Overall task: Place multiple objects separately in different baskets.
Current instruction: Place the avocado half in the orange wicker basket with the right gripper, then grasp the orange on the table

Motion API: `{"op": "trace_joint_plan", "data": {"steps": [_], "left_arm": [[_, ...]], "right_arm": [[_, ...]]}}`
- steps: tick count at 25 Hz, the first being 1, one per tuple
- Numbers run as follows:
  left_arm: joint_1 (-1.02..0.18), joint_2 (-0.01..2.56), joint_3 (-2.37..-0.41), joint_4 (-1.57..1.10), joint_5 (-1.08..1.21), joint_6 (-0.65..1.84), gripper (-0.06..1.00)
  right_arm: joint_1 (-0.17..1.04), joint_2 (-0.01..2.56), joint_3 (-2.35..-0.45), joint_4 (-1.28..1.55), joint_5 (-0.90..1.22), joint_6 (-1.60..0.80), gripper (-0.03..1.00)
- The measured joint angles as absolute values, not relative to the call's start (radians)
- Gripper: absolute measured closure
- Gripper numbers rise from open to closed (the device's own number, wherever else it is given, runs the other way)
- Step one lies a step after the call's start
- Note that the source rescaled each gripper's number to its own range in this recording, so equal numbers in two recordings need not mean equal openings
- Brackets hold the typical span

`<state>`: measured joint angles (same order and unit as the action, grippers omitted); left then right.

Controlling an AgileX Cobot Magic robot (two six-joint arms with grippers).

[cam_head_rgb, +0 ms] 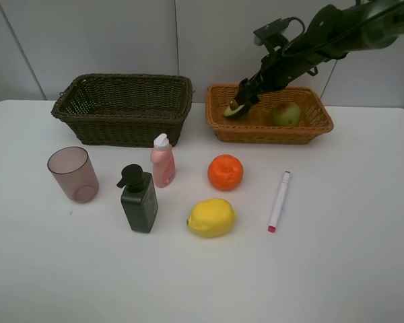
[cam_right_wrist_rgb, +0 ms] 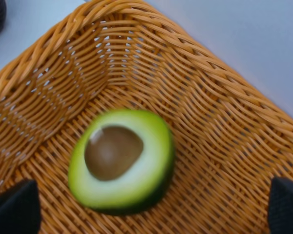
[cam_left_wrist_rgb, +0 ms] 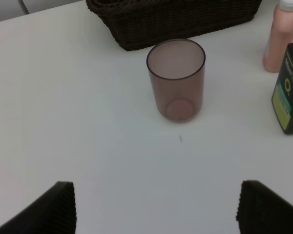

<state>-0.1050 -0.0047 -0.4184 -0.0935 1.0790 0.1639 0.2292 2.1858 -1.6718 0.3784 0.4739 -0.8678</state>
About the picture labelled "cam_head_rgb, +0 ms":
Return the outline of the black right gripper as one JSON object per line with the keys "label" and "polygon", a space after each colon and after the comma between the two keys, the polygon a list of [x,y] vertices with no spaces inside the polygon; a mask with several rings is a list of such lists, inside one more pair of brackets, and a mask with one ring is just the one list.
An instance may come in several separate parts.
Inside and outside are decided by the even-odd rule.
{"label": "black right gripper", "polygon": [[290,52],[286,47],[281,48],[275,55],[263,59],[256,75],[239,83],[234,105],[250,109],[259,103],[258,95],[279,91],[307,72],[316,75],[317,65],[318,54],[315,52],[300,54],[300,50]]}

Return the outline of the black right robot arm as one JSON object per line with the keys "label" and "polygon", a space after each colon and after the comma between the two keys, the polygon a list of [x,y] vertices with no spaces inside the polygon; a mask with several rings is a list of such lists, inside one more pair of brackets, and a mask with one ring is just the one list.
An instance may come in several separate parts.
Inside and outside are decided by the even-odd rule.
{"label": "black right robot arm", "polygon": [[229,103],[232,114],[247,113],[259,96],[278,92],[303,74],[315,76],[318,65],[344,59],[350,52],[390,46],[404,34],[404,1],[368,1],[348,9],[322,8],[293,40],[284,36],[298,17],[280,18],[255,30],[255,44],[268,53],[259,71],[243,79]]}

